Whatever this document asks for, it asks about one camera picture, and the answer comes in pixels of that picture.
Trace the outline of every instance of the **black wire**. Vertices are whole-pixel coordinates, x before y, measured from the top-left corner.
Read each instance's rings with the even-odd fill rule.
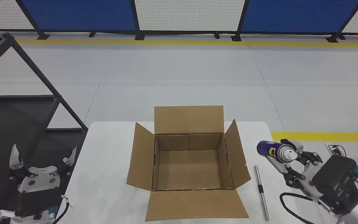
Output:
[[[291,211],[285,204],[283,197],[284,196],[292,196],[292,197],[296,197],[296,198],[301,198],[301,199],[305,199],[305,200],[309,200],[309,201],[313,201],[312,198],[300,195],[300,194],[295,194],[295,193],[288,193],[288,192],[284,192],[282,194],[280,194],[280,201],[282,206],[284,207],[284,209],[290,213],[291,215],[293,215],[295,218],[299,219],[300,221],[306,223],[306,224],[314,224],[313,222],[307,221],[304,218],[300,217],[298,214],[294,213],[293,211]]]
[[[69,207],[69,202],[66,203],[66,208],[63,211],[63,213],[52,224],[56,224],[60,221],[60,219],[66,214],[68,207]]]

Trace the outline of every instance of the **blue spray can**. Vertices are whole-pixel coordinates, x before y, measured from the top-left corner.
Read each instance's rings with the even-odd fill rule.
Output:
[[[292,160],[295,160],[298,157],[292,146],[280,142],[260,141],[257,144],[257,152],[261,156],[273,157],[278,162],[284,164],[292,162]]]

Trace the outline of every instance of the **open cardboard box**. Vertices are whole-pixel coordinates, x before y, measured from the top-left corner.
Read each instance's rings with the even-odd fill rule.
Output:
[[[236,188],[250,179],[222,106],[155,107],[154,134],[135,125],[127,184],[151,191],[146,221],[247,218]]]

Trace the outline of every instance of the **black metal frame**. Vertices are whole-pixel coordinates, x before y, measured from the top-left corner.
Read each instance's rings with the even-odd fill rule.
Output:
[[[336,33],[332,34],[332,36],[326,38],[326,40],[330,43],[337,43],[338,42],[337,38],[340,38],[341,40],[345,40],[346,38],[342,35],[342,32],[357,12],[358,12],[358,4],[353,9],[349,17],[346,19],[346,21],[342,24],[341,28]]]
[[[0,97],[1,100],[10,99],[10,100],[17,100],[17,99],[23,99],[28,100],[29,98],[41,100],[44,97],[53,97],[55,99],[53,108],[47,117],[46,121],[42,124],[41,129],[45,130],[48,125],[50,124],[50,121],[52,120],[52,117],[54,116],[58,106],[62,104],[65,109],[68,111],[68,113],[73,117],[73,119],[81,126],[83,131],[88,131],[87,126],[84,124],[84,122],[81,121],[81,119],[78,117],[78,115],[73,111],[73,109],[68,105],[68,103],[65,101],[65,99],[62,97],[62,95],[56,90],[56,88],[51,84],[51,82],[46,78],[46,76],[42,73],[42,71],[38,68],[38,66],[32,61],[32,59],[26,54],[26,52],[23,50],[23,48],[18,44],[18,42],[15,40],[15,38],[9,34],[4,33],[0,37],[0,56],[2,56],[10,47],[13,47],[13,49],[19,54],[19,56],[25,61],[25,63],[31,68],[31,70],[38,76],[38,78],[45,84],[45,86],[52,92],[53,95],[42,95],[42,96],[5,96]],[[26,156],[24,156],[24,160],[29,161],[32,157],[32,154],[36,150],[36,146],[38,142],[42,138],[42,134],[35,136],[32,141],[29,144],[28,153]]]
[[[16,3],[20,7],[23,14],[25,14],[26,18],[29,20],[30,24],[33,26],[34,30],[39,34],[38,40],[46,40],[49,38],[50,35],[45,34],[42,30],[39,29],[37,24],[35,23],[35,20],[31,17],[30,13],[26,9],[25,5],[22,3],[21,0],[16,0]]]
[[[343,29],[346,27],[346,25],[350,22],[352,17],[355,15],[355,13],[358,11],[358,5],[357,7],[352,11],[350,16],[347,18],[345,23],[341,26],[341,28],[337,32],[275,32],[275,31],[242,31],[242,27],[246,18],[247,10],[249,7],[250,0],[245,0],[243,10],[241,13],[239,25],[237,28],[237,31],[171,31],[171,30],[141,30],[139,27],[139,20],[138,20],[138,14],[136,11],[135,6],[135,0],[130,0],[130,7],[133,14],[133,20],[135,23],[135,30],[40,30],[35,23],[35,21],[32,19],[31,15],[27,11],[26,7],[21,2],[22,0],[16,0],[17,4],[19,5],[20,9],[23,11],[27,19],[30,21],[34,29],[12,29],[12,30],[0,30],[0,31],[11,31],[11,32],[37,32],[39,34],[39,38],[41,40],[45,40],[49,37],[49,35],[46,35],[44,32],[88,32],[89,37],[92,38],[95,36],[97,32],[101,33],[108,33],[108,34],[129,34],[129,35],[135,35],[135,40],[144,40],[145,36],[150,35],[179,35],[179,34],[214,34],[214,37],[216,39],[220,39],[220,34],[234,34],[232,36],[233,41],[241,41],[241,34],[267,34],[267,35],[331,35],[331,37],[326,38],[329,42],[336,43],[337,38],[340,38],[344,40],[343,35],[358,35],[358,33],[342,33]]]
[[[231,37],[231,39],[233,41],[241,41],[240,34],[242,33],[242,26],[244,25],[244,21],[246,18],[246,13],[247,13],[249,4],[250,4],[250,0],[245,0],[244,6],[243,6],[242,12],[241,12],[239,26],[237,27],[237,31],[236,31],[235,35]]]

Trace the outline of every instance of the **table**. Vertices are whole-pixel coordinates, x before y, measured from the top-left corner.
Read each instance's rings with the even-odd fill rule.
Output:
[[[231,122],[225,122],[225,130]],[[154,130],[154,122],[140,122],[148,130]],[[270,222],[275,224],[299,224],[299,220],[282,207],[279,195],[296,192],[285,185],[284,178],[256,151],[261,140],[272,140],[270,130],[264,122],[238,122],[238,129],[245,152],[251,181],[239,187],[238,194],[249,218],[220,219],[201,218],[157,221],[153,223],[267,223],[262,214],[254,165],[258,165],[265,190]],[[59,223],[144,223],[149,201],[149,192],[126,185],[135,122],[95,122],[88,131],[81,154],[75,166],[66,196],[70,207]],[[299,215],[322,224],[318,210],[312,202],[298,202],[286,197],[286,205]],[[59,210],[62,213],[63,202]]]

